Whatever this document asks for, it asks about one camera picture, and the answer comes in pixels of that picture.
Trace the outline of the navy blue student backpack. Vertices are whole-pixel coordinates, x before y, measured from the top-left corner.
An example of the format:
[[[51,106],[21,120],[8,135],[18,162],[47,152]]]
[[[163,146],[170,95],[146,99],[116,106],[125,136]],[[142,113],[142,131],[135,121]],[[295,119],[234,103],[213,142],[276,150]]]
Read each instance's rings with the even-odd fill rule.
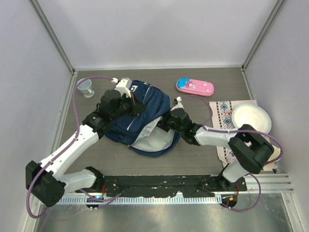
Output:
[[[124,116],[115,121],[105,136],[140,155],[156,158],[168,153],[181,138],[179,133],[166,132],[157,126],[163,115],[171,110],[169,96],[139,80],[132,81],[130,91],[146,108],[139,116]]]

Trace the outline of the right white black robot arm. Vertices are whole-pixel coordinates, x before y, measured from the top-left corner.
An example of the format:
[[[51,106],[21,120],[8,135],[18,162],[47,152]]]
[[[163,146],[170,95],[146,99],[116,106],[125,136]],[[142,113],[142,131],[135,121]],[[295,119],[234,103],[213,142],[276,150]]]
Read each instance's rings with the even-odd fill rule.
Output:
[[[224,191],[231,190],[246,174],[258,174],[266,165],[274,148],[252,126],[244,124],[239,129],[216,130],[192,122],[183,108],[175,108],[163,116],[159,128],[180,134],[190,145],[213,145],[229,148],[236,160],[227,165],[218,175],[218,185]]]

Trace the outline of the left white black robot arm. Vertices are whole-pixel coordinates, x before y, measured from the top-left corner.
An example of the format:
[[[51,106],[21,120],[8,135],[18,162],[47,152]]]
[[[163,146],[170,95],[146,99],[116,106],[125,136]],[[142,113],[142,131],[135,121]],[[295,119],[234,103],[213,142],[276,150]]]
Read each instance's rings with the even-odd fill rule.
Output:
[[[91,145],[109,132],[116,120],[123,116],[138,116],[146,108],[134,93],[121,94],[108,90],[101,97],[95,111],[77,124],[76,133],[53,154],[26,166],[26,188],[47,207],[54,206],[66,193],[88,189],[102,190],[103,174],[93,167],[65,175],[70,165]]]

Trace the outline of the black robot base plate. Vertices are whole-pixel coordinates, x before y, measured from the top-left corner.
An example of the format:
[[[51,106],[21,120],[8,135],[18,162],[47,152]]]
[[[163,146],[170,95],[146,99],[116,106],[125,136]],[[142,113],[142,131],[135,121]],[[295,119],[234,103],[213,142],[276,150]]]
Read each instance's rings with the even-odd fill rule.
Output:
[[[104,176],[98,189],[84,189],[88,193],[106,193],[108,197],[167,198],[178,192],[183,197],[209,197],[215,192],[247,191],[242,177],[235,183],[228,183],[216,175],[109,175]]]

